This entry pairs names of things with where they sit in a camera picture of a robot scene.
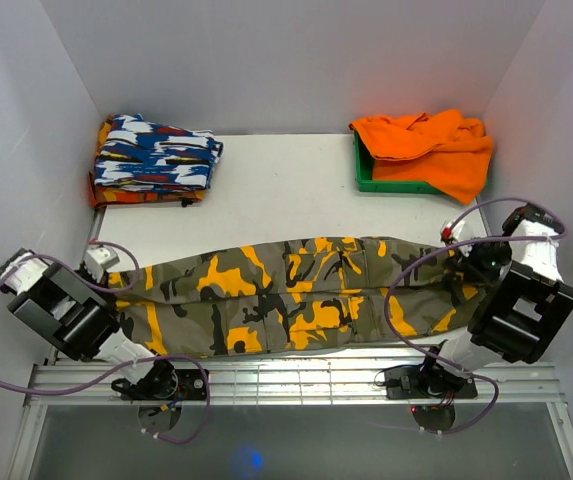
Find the olive yellow camouflage trousers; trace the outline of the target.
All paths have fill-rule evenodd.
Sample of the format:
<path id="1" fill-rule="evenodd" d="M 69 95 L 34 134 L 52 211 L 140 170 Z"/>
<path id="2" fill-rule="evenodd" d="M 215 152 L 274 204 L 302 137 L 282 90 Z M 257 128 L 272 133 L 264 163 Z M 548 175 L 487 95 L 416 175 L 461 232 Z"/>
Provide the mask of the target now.
<path id="1" fill-rule="evenodd" d="M 132 341 L 201 359 L 439 335 L 467 325 L 485 295 L 434 247 L 390 237 L 227 248 L 108 283 Z"/>

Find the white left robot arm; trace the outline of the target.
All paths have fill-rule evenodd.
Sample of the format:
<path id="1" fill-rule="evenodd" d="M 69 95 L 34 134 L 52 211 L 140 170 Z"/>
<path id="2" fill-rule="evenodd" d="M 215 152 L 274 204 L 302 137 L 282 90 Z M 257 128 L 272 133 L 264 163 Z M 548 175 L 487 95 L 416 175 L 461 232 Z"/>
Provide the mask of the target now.
<path id="1" fill-rule="evenodd" d="M 108 269 L 119 263 L 110 246 L 91 246 L 77 270 L 19 249 L 0 266 L 0 291 L 14 299 L 8 310 L 55 349 L 75 361 L 101 360 L 117 371 L 111 388 L 128 400 L 166 400 L 179 394 L 179 378 L 167 360 L 145 360 L 152 352 L 121 328 L 116 301 L 105 291 Z"/>

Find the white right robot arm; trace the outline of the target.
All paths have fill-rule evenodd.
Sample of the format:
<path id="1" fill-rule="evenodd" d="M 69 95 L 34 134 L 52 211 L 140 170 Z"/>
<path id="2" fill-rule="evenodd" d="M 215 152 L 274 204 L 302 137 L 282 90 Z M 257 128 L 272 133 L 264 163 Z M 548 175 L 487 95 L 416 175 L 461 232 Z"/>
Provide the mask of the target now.
<path id="1" fill-rule="evenodd" d="M 462 389 L 474 397 L 469 372 L 490 363 L 538 361 L 573 311 L 573 287 L 557 266 L 562 223 L 527 203 L 502 225 L 499 242 L 461 245 L 452 260 L 465 281 L 486 293 L 464 333 L 430 349 L 417 373 L 430 397 Z"/>

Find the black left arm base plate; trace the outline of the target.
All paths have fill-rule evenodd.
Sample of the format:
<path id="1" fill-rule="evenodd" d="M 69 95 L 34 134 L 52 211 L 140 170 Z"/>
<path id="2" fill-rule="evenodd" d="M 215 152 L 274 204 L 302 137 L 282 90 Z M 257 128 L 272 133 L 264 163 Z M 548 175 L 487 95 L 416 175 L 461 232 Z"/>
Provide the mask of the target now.
<path id="1" fill-rule="evenodd" d="M 125 378 L 111 382 L 122 400 L 197 401 L 206 398 L 206 381 L 198 369 L 152 369 L 137 383 Z"/>

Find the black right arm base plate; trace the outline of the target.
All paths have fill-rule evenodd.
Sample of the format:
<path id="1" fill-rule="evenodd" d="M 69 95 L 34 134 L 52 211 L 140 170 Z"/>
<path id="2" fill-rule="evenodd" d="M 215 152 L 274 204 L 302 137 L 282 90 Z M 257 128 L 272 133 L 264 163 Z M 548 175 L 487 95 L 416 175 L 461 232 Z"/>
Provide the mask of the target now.
<path id="1" fill-rule="evenodd" d="M 384 386 L 389 400 L 475 399 L 476 385 L 441 367 L 400 365 L 384 371 Z"/>

